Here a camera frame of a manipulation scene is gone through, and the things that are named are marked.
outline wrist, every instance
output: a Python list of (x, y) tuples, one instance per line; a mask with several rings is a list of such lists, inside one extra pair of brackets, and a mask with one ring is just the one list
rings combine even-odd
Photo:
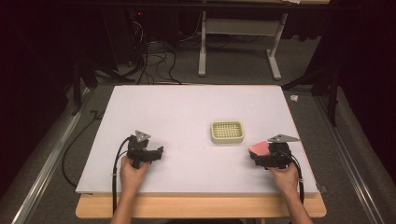
[(283, 190), (282, 195), (286, 200), (294, 200), (294, 199), (300, 200), (300, 196), (299, 196), (297, 190), (290, 190), (290, 189)]

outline gray floor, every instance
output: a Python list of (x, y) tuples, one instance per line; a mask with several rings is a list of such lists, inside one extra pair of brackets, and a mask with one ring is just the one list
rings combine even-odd
[[(172, 50), (177, 54), (172, 76), (182, 83), (198, 84), (275, 84), (283, 85), (304, 73), (306, 66), (318, 44), (318, 40), (300, 42), (297, 39), (282, 40), (276, 53), (282, 80), (271, 78), (269, 64), (265, 59), (264, 49), (270, 48), (271, 38), (233, 36), (224, 48), (218, 48), (225, 42), (216, 40), (209, 43), (206, 77), (198, 77), (198, 47), (195, 42), (188, 42), (177, 48), (161, 49), (161, 44), (153, 45), (154, 50), (149, 55), (147, 75), (143, 75), (142, 84), (169, 82), (162, 77), (169, 77), (168, 71), (173, 63), (173, 54), (167, 53), (164, 63), (156, 67), (156, 62), (164, 54), (160, 51)], [(81, 111), (80, 119), (66, 145), (71, 143), (81, 130), (92, 121), (91, 111), (103, 112), (117, 81), (100, 80), (101, 84), (91, 90), (92, 96)], [(347, 100), (340, 90), (336, 111), (338, 127), (343, 147), (353, 158), (354, 166), (345, 164), (344, 155), (340, 153), (339, 142), (333, 136), (334, 129), (329, 127), (323, 116), (321, 98), (312, 97), (307, 86), (300, 86), (292, 91), (285, 91), (286, 99), (293, 115), (297, 129), (310, 160), (314, 175), (322, 186), (322, 196), (327, 207), (327, 215), (316, 218), (316, 223), (374, 223), (370, 211), (372, 204), (363, 205), (367, 199), (362, 199), (360, 189), (367, 188), (373, 197), (374, 205), (383, 219), (383, 223), (393, 223), (396, 218), (396, 188), (381, 162), (370, 147), (361, 131), (359, 123), (350, 111)], [(291, 94), (298, 94), (299, 101), (290, 100)], [(21, 208), (27, 193), (42, 169), (51, 151), (59, 144), (68, 125), (73, 121), (70, 116), (73, 106), (70, 104), (64, 113), (53, 124), (51, 130), (42, 139), (28, 162), (24, 164), (20, 174), (9, 188), (6, 196), (0, 202), (0, 223), (11, 223)], [(65, 170), (69, 178), (78, 182), (85, 161), (88, 158), (95, 133), (100, 120), (92, 123), (76, 142), (70, 147), (65, 160)], [(79, 195), (69, 185), (58, 164), (51, 180), (36, 207), (32, 210), (29, 223), (108, 223), (108, 219), (79, 219), (75, 215)], [(355, 184), (357, 170), (362, 183)], [(136, 220), (135, 223), (147, 223), (158, 220)], [(289, 223), (286, 218), (269, 218), (267, 223)]]

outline human hand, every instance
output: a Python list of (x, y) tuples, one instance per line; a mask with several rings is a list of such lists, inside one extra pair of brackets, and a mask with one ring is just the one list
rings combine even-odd
[(142, 184), (148, 168), (149, 163), (145, 162), (140, 169), (135, 169), (132, 167), (131, 160), (127, 156), (122, 157), (120, 168), (122, 194), (134, 196)]
[(297, 193), (298, 171), (294, 163), (285, 169), (268, 167), (268, 170), (271, 171), (277, 188), (284, 196)]

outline metal rail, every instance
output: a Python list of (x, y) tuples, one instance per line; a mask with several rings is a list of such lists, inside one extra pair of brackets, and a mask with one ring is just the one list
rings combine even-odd
[(324, 100), (320, 96), (314, 97), (314, 100), (321, 114), (323, 115), (323, 118), (325, 118), (330, 131), (332, 132), (332, 137), (338, 146), (338, 154), (340, 155), (341, 163), (343, 163), (346, 168), (346, 174), (348, 175), (350, 182), (352, 183), (352, 186), (361, 201), (361, 205), (363, 206), (367, 217), (371, 223), (385, 223), (381, 217), (381, 214), (379, 214), (375, 202), (373, 201), (370, 190), (367, 188), (367, 185), (361, 178), (361, 174), (359, 173), (352, 157), (347, 150), (347, 146), (345, 145), (340, 133), (336, 127), (332, 126), (331, 121), (327, 117), (327, 107), (324, 103)]
[(56, 170), (56, 167), (64, 154), (65, 150), (65, 144), (67, 142), (67, 139), (69, 138), (70, 134), (73, 132), (75, 129), (79, 118), (81, 117), (81, 111), (89, 101), (89, 99), (92, 96), (92, 92), (88, 90), (88, 88), (85, 89), (83, 92), (83, 104), (81, 106), (80, 111), (73, 117), (73, 119), (70, 121), (69, 125), (67, 126), (64, 135), (61, 137), (61, 139), (58, 141), (58, 143), (55, 145), (55, 147), (52, 149), (51, 153), (49, 154), (49, 157), (47, 158), (46, 162), (44, 163), (43, 168), (41, 169), (40, 173), (37, 176), (37, 179), (35, 180), (35, 183), (31, 187), (29, 193), (27, 194), (25, 200), (23, 201), (23, 204), (21, 205), (20, 210), (18, 211), (17, 215), (14, 217), (14, 220), (12, 221), (12, 224), (22, 224), (22, 223), (28, 223), (29, 219), (32, 217), (33, 212), (35, 211), (35, 208), (37, 207), (38, 203), (40, 202), (40, 199), (42, 195), (44, 194), (44, 191), (47, 188), (47, 185), (50, 183), (50, 180)]

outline table leg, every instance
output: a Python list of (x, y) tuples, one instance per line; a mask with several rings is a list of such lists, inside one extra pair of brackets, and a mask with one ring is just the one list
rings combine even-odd
[(277, 46), (279, 44), (280, 41), (280, 37), (282, 36), (283, 33), (283, 29), (285, 28), (285, 24), (286, 24), (286, 18), (288, 17), (288, 13), (283, 13), (282, 17), (279, 21), (279, 25), (277, 26), (276, 29), (276, 36), (275, 36), (275, 40), (274, 40), (274, 45), (271, 49), (267, 50), (267, 57), (268, 57), (268, 62), (270, 63), (271, 66), (271, 71), (273, 73), (273, 77), (275, 80), (280, 80), (281, 79), (281, 75), (279, 73), (279, 68), (277, 67), (277, 63), (276, 63), (276, 59), (275, 59), (275, 53), (276, 53), (276, 49)]

